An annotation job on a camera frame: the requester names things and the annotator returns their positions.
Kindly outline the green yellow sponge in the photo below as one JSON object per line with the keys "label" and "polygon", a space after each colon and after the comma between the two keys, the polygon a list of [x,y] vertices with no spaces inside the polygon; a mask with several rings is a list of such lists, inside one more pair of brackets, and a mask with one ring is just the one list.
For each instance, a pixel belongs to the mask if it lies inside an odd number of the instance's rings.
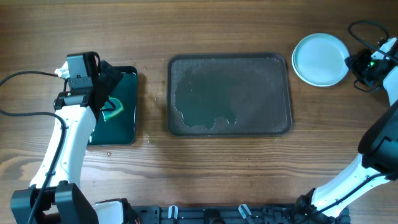
{"label": "green yellow sponge", "polygon": [[104,121],[109,121],[117,117],[117,115],[119,115],[123,111],[124,106],[122,102],[119,99],[113,97],[109,97],[104,106],[101,108]]}

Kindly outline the white plate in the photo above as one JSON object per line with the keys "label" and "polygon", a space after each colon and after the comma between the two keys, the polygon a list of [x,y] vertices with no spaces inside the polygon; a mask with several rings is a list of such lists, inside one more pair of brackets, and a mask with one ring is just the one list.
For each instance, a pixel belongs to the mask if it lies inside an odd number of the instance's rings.
{"label": "white plate", "polygon": [[297,76],[305,83],[316,87],[329,87],[340,82],[348,69],[341,62],[332,62],[334,57],[311,54],[292,54],[292,66]]}
{"label": "white plate", "polygon": [[348,73],[345,59],[349,51],[337,37],[316,33],[304,37],[292,53],[292,67],[296,75],[312,86],[336,85]]}

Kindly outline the white plate top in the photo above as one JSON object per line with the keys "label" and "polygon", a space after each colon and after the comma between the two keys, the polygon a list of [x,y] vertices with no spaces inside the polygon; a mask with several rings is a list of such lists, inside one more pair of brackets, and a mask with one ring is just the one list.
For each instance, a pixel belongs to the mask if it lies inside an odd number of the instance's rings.
{"label": "white plate top", "polygon": [[305,83],[316,87],[329,87],[340,82],[348,69],[341,62],[332,62],[334,57],[311,54],[292,54],[292,66],[297,76]]}

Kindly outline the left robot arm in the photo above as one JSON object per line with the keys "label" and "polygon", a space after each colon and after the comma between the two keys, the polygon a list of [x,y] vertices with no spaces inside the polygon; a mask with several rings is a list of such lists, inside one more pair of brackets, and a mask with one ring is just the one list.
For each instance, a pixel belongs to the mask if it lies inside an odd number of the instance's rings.
{"label": "left robot arm", "polygon": [[70,54],[67,65],[70,89],[53,103],[55,124],[45,157],[29,187],[11,198],[17,223],[99,222],[78,184],[91,133],[102,112],[116,109],[109,96],[123,75],[96,52]]}

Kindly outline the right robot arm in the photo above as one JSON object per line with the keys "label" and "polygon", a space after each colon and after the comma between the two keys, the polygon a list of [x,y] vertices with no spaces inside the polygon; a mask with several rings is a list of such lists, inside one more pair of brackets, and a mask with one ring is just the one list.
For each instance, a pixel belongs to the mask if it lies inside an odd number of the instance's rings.
{"label": "right robot arm", "polygon": [[357,80],[386,91],[389,109],[366,131],[354,161],[333,180],[301,195],[294,223],[341,223],[341,212],[378,185],[397,180],[397,38],[382,39],[374,52],[363,49],[345,59]]}

